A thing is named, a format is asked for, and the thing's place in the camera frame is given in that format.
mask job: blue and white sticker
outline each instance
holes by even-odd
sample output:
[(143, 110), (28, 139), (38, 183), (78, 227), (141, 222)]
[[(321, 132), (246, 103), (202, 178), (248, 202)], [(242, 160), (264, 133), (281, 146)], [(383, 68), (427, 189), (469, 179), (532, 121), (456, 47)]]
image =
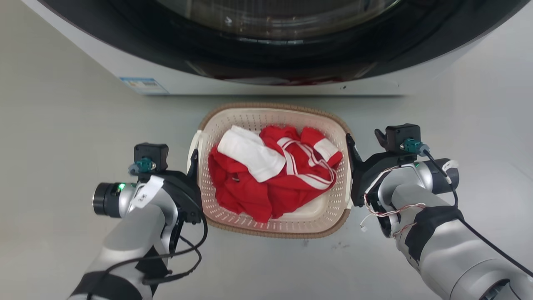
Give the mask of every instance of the blue and white sticker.
[(122, 82), (129, 86), (132, 90), (143, 95), (153, 94), (168, 94), (155, 79), (153, 78), (139, 78), (139, 77), (119, 77)]

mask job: clothes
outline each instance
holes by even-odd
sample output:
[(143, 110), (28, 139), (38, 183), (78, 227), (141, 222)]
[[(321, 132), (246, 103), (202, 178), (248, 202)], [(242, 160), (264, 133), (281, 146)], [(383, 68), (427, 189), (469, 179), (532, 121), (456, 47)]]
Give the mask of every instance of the clothes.
[[(284, 168), (259, 183), (251, 175), (253, 170), (213, 147), (209, 171), (220, 206), (237, 214), (245, 212), (257, 222), (266, 223), (271, 217), (293, 212), (335, 184), (336, 172), (332, 167), (341, 161), (342, 153), (332, 144), (324, 146), (326, 143), (320, 142), (324, 136), (319, 131), (304, 128), (299, 135), (294, 127), (269, 126), (259, 136), (266, 146), (285, 158)], [(264, 166), (267, 165), (256, 164), (254, 168), (261, 170)]]
[(266, 147), (259, 135), (235, 125), (224, 133), (217, 150), (245, 165), (260, 183), (279, 174), (285, 165), (285, 158)]

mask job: white cloth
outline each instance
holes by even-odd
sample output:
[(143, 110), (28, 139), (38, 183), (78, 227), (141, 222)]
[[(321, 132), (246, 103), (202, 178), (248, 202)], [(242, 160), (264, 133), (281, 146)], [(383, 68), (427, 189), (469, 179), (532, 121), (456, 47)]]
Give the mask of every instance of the white cloth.
[(245, 165), (260, 183), (279, 174), (286, 162), (281, 154), (266, 147), (259, 135), (235, 125), (224, 133), (217, 150)]

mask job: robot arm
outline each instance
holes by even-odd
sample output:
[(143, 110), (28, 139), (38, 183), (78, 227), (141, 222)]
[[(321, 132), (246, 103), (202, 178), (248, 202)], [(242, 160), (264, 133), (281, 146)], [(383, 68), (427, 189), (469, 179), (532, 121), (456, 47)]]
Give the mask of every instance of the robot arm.
[[(160, 283), (182, 278), (198, 266), (197, 248), (207, 237), (200, 190), (196, 183), (197, 155), (188, 175), (166, 171), (166, 145), (139, 144), (130, 172), (137, 183), (101, 183), (93, 196), (98, 215), (122, 218), (105, 238), (102, 249), (69, 299), (150, 300)], [(204, 226), (196, 245), (180, 237), (184, 223)], [(176, 252), (178, 239), (190, 246)], [(188, 272), (173, 274), (168, 259), (190, 251), (199, 255)]]
[[(455, 192), (457, 163), (448, 159), (416, 162), (424, 150), (433, 159), (429, 148), (418, 142), (416, 125), (387, 127), (386, 135), (376, 130), (376, 136), (386, 153), (366, 162), (350, 155), (352, 199), (375, 213), (383, 234), (395, 239), (424, 283), (446, 300), (533, 299), (533, 278), (525, 273), (530, 271), (504, 253), (508, 260), (503, 260), (464, 220), (457, 205), (436, 196)], [(350, 136), (347, 141), (353, 145)]]

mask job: perforated basket wall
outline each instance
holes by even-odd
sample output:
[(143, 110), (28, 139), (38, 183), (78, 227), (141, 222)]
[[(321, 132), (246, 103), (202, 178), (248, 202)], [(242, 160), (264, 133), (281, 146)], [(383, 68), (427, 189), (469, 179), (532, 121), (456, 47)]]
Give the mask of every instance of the perforated basket wall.
[[(220, 207), (215, 198), (207, 161), (211, 149), (232, 125), (256, 132), (268, 125), (320, 130), (343, 153), (343, 160), (337, 168), (337, 182), (332, 189), (305, 207), (279, 219), (270, 219), (268, 223), (258, 223), (246, 214), (237, 215)], [(337, 116), (293, 105), (240, 103), (212, 111), (202, 121), (190, 151), (192, 153), (194, 148), (199, 151), (198, 184), (208, 223), (229, 231), (275, 238), (320, 238), (337, 231), (348, 218), (351, 207), (346, 133), (350, 133), (350, 129)]]

